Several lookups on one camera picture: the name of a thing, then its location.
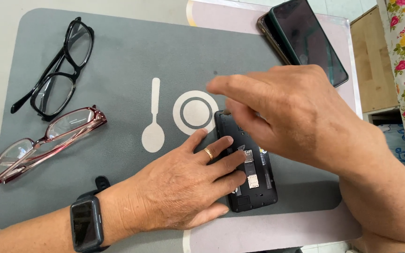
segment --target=black smartphone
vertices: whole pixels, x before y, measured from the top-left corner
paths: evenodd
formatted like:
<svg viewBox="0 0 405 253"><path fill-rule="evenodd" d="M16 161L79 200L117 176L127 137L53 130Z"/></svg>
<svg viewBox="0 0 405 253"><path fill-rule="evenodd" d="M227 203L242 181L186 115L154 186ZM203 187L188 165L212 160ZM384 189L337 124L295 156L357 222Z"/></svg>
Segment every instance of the black smartphone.
<svg viewBox="0 0 405 253"><path fill-rule="evenodd" d="M292 63L322 67L334 87L349 79L307 0L290 0L275 6L269 16Z"/></svg>
<svg viewBox="0 0 405 253"><path fill-rule="evenodd" d="M271 22L271 18L268 13L261 16L257 20L257 27L259 27L267 40L270 42L271 46L276 50L284 64L295 65L289 60L289 54L282 50L283 48L285 48L284 42L276 31L273 22Z"/></svg>
<svg viewBox="0 0 405 253"><path fill-rule="evenodd" d="M245 163L237 167L237 170L245 172L247 179L228 195L231 210L243 212L278 202L268 152L260 148L231 115L224 115L223 111L215 113L215 126L218 139L223 136L233 138L232 145L221 153L222 157L237 150L243 150L247 157Z"/></svg>

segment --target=red eyeglasses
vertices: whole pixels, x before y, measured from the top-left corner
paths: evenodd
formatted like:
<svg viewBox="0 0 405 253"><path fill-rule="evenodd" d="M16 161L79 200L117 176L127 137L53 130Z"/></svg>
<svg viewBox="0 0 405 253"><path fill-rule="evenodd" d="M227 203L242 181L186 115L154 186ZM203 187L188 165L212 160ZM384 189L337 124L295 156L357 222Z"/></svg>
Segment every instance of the red eyeglasses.
<svg viewBox="0 0 405 253"><path fill-rule="evenodd" d="M0 183L15 179L105 123L104 113L94 105L56 119L38 141L25 138L15 142L0 154Z"/></svg>

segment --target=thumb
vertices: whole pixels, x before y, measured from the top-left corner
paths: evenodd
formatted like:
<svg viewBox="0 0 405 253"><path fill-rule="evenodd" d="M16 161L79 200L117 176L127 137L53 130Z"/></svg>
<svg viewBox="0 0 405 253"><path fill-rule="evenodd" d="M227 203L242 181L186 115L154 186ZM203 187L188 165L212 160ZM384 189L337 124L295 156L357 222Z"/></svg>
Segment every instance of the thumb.
<svg viewBox="0 0 405 253"><path fill-rule="evenodd" d="M227 214L229 212L229 208L225 204L221 204L215 202L211 204L205 210L200 211L192 221L190 221L187 225L188 229L198 227L204 223L209 221L215 220L221 215Z"/></svg>
<svg viewBox="0 0 405 253"><path fill-rule="evenodd" d="M226 99L225 104L231 112L232 117L237 125L251 135L257 144L263 145L271 136L274 135L273 130L267 121L257 116L256 112L249 106L230 98Z"/></svg>

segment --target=right hand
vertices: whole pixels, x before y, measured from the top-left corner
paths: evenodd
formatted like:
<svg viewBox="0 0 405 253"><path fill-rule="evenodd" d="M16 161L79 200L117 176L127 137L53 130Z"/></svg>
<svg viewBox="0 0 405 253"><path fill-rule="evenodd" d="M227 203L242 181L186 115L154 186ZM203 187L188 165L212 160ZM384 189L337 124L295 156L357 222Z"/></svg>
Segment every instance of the right hand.
<svg viewBox="0 0 405 253"><path fill-rule="evenodd" d="M228 97L236 123L259 146L297 162L341 174L340 167L386 145L382 132L357 117L316 65L218 76L207 91Z"/></svg>

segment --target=hand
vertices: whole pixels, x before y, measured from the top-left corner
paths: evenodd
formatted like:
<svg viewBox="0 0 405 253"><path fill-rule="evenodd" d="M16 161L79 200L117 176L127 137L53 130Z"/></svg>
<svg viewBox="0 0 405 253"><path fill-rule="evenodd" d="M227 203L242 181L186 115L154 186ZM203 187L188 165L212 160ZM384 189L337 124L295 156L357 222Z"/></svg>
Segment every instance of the hand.
<svg viewBox="0 0 405 253"><path fill-rule="evenodd" d="M316 65L219 76L207 91L228 97L236 123L259 146L294 161L341 174L343 165L386 145L380 130L356 116Z"/></svg>
<svg viewBox="0 0 405 253"><path fill-rule="evenodd" d="M206 151L193 153L206 135L207 130L197 130L182 146L113 186L122 187L125 192L125 199L121 198L118 202L122 206L121 213L128 210L129 215L122 219L130 222L126 226L128 229L136 233L191 229L229 211L226 205L215 201L245 182L245 173L234 170L245 162L246 156L244 152L237 151L207 165L210 156ZM225 136L207 148L215 158L232 142L232 137ZM123 185L131 185L130 190Z"/></svg>

